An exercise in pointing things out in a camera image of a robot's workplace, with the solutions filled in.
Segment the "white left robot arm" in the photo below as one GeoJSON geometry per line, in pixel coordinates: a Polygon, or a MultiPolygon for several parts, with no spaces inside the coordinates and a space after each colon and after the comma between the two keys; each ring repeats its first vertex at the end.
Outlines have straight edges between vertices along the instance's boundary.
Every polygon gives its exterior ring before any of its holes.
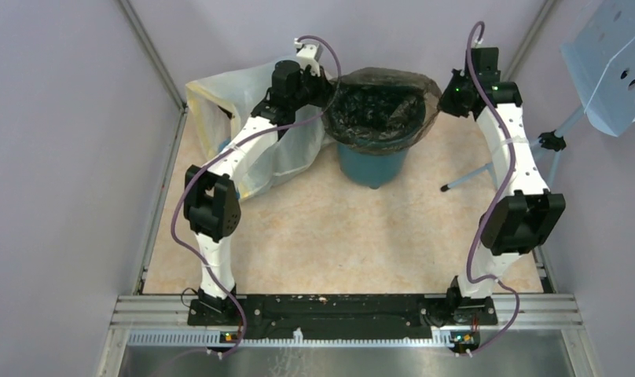
{"type": "Polygon", "coordinates": [[[185,172],[182,215],[195,234],[202,263],[197,301],[216,324],[236,315],[231,243],[240,203],[305,171],[325,143],[321,113],[334,82],[314,58],[259,67],[267,79],[251,91],[237,130],[218,137],[201,167],[185,172]]]}

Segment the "teal plastic trash bin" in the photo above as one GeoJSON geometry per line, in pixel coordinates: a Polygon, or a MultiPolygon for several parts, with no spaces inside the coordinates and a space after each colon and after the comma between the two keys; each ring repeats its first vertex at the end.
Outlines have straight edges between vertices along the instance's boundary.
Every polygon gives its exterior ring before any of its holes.
{"type": "Polygon", "coordinates": [[[338,144],[340,169],[355,184],[378,189],[393,181],[402,171],[409,149],[386,155],[371,155],[338,144]]]}

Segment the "black plastic trash bag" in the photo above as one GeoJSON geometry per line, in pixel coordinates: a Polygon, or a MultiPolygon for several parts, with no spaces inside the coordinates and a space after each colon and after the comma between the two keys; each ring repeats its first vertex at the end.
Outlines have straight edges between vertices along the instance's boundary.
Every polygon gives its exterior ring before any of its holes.
{"type": "Polygon", "coordinates": [[[367,67],[334,80],[325,132],[360,153],[384,156],[421,141],[438,117],[442,91],[426,75],[367,67]]]}

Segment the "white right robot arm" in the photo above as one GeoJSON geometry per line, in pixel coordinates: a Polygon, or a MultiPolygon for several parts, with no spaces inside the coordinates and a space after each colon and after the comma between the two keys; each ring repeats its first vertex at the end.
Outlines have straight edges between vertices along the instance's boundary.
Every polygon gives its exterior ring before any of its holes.
{"type": "Polygon", "coordinates": [[[445,302],[447,317],[465,324],[486,312],[505,271],[541,246],[565,210],[563,195],[550,191],[539,173],[523,126],[523,100],[514,82],[501,81],[496,47],[471,48],[465,67],[453,71],[439,110],[472,115],[491,155],[494,199],[481,216],[464,272],[445,302]]]}

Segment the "white translucent trash bag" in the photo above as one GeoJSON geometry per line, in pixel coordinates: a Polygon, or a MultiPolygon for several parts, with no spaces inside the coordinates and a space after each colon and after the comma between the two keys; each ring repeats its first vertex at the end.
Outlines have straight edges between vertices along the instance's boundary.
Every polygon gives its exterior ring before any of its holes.
{"type": "MultiPolygon", "coordinates": [[[[271,86],[275,63],[228,71],[185,85],[186,100],[196,120],[204,160],[215,157],[240,132],[253,108],[271,86]]],[[[236,183],[243,199],[262,195],[303,171],[321,148],[332,142],[320,118],[287,130],[236,183]]]]}

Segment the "light blue tripod stand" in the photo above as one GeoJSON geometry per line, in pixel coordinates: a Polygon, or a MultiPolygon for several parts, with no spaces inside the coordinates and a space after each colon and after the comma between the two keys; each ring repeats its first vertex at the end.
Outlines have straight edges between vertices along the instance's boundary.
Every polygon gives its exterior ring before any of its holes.
{"type": "Polygon", "coordinates": [[[491,161],[476,170],[441,187],[443,192],[483,172],[488,172],[496,190],[504,196],[515,191],[524,194],[542,194],[549,190],[552,176],[542,177],[536,160],[544,152],[554,151],[558,157],[567,146],[564,136],[584,115],[581,106],[558,129],[529,139],[523,124],[523,108],[514,104],[499,104],[494,110],[484,108],[475,117],[477,126],[485,137],[491,161]]]}

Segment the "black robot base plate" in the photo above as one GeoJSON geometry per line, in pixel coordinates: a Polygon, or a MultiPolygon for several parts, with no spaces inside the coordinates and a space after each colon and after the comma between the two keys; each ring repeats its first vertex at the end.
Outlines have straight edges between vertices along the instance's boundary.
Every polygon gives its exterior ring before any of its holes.
{"type": "Polygon", "coordinates": [[[190,326],[233,328],[246,340],[429,339],[435,328],[496,325],[492,298],[445,295],[240,295],[237,304],[201,294],[190,302],[190,326]]]}

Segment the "perforated light blue metal panel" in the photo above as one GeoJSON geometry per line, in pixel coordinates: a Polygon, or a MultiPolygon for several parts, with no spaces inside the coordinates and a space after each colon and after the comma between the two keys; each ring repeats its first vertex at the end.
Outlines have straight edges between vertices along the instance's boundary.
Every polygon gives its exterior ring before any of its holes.
{"type": "Polygon", "coordinates": [[[635,0],[587,2],[560,51],[590,124],[624,134],[635,123],[635,0]]]}

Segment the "aluminium frame rails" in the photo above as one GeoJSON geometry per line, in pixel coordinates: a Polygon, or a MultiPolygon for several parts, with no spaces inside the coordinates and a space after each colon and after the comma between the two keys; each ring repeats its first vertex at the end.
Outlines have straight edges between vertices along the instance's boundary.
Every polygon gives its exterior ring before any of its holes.
{"type": "Polygon", "coordinates": [[[495,295],[497,323],[481,324],[480,331],[508,330],[573,330],[583,327],[582,315],[572,294],[555,292],[554,272],[549,257],[541,246],[533,250],[540,275],[541,294],[520,294],[519,305],[513,295],[495,295]]]}

